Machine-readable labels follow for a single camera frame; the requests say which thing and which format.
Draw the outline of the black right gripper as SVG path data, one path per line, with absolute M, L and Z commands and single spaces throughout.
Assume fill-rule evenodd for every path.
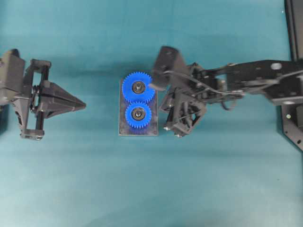
M 167 66 L 162 66 L 162 69 L 170 79 L 169 89 L 160 105 L 160 109 L 168 114 L 163 129 L 181 138 L 190 134 L 206 112 L 205 104 L 196 101 L 195 92 L 202 87 L 207 73 L 197 63 L 187 65 L 186 74 L 174 72 Z M 150 83 L 149 87 L 157 91 L 165 90 L 161 84 Z

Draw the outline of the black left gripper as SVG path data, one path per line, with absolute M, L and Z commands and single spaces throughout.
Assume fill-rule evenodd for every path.
M 51 62 L 32 59 L 22 79 L 21 92 L 14 98 L 14 110 L 18 118 L 20 136 L 23 139 L 41 140 L 44 118 L 75 112 L 86 108 L 86 104 L 59 85 L 48 81 Z M 35 105 L 40 95 L 38 106 Z M 28 129 L 28 117 L 34 113 L 36 128 Z

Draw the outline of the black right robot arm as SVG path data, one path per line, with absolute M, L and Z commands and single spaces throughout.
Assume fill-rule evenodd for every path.
M 264 95 L 275 105 L 296 103 L 303 97 L 302 75 L 301 59 L 252 61 L 208 70 L 197 63 L 182 63 L 154 68 L 149 86 L 167 91 L 160 106 L 168 113 L 163 128 L 184 137 L 202 120 L 207 105 L 219 103 L 230 111 L 246 94 Z

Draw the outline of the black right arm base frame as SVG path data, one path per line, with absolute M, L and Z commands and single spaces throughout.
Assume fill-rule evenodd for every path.
M 285 15 L 291 59 L 297 61 L 303 58 L 303 2 L 301 0 L 286 0 Z M 303 149 L 303 105 L 292 104 L 281 106 L 283 134 L 300 150 Z

